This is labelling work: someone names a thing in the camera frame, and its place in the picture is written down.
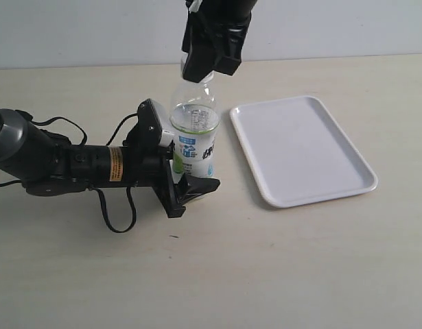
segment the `table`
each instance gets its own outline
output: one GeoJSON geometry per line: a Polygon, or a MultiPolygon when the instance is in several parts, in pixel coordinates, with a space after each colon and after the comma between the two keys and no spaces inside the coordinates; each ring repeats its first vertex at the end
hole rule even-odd
{"type": "MultiPolygon", "coordinates": [[[[0,71],[0,108],[65,115],[100,144],[144,99],[167,106],[179,79],[177,65],[0,71]]],[[[0,189],[0,329],[422,328],[422,55],[247,62],[215,90],[222,185],[181,219],[137,189],[136,228],[113,234],[94,192],[0,189]],[[285,210],[262,200],[228,110],[296,95],[325,103],[376,191],[285,210]]],[[[125,191],[106,196],[125,226],[125,191]]]]}

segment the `white plastic tray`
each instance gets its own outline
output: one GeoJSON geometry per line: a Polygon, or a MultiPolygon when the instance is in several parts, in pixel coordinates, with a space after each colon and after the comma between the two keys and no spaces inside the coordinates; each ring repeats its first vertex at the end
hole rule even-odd
{"type": "Polygon", "coordinates": [[[272,206],[300,206],[377,187],[373,170],[314,97],[239,106],[231,119],[259,190],[272,206]]]}

